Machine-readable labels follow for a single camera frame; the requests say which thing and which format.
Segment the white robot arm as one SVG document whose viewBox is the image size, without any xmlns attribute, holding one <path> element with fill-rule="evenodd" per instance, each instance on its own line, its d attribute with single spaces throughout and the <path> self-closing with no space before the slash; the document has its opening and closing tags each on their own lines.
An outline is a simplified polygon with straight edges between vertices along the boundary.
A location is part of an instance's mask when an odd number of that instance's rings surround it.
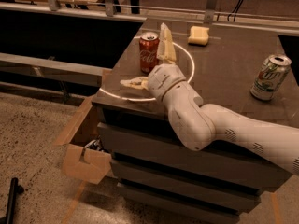
<svg viewBox="0 0 299 224">
<path fill-rule="evenodd" d="M 185 147 L 199 151 L 215 140 L 225 140 L 299 175 L 298 128 L 250 119 L 219 105 L 205 105 L 175 65 L 172 35 L 165 24 L 161 25 L 157 58 L 162 63 L 148 76 L 121 84 L 146 89 L 164 104 L 169 123 Z"/>
</svg>

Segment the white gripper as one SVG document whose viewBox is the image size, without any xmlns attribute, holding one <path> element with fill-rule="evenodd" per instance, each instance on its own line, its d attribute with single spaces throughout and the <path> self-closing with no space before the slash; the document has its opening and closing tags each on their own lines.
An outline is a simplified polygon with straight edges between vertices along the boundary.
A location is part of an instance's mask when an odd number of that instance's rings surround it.
<svg viewBox="0 0 299 224">
<path fill-rule="evenodd" d="M 157 49 L 157 59 L 163 63 L 157 65 L 149 73 L 148 77 L 135 77 L 121 80 L 124 87 L 146 90 L 157 100 L 162 101 L 165 94 L 176 84 L 185 81 L 186 77 L 180 68 L 175 65 L 177 56 L 173 44 L 170 29 L 165 23 L 161 24 L 159 45 Z"/>
</svg>

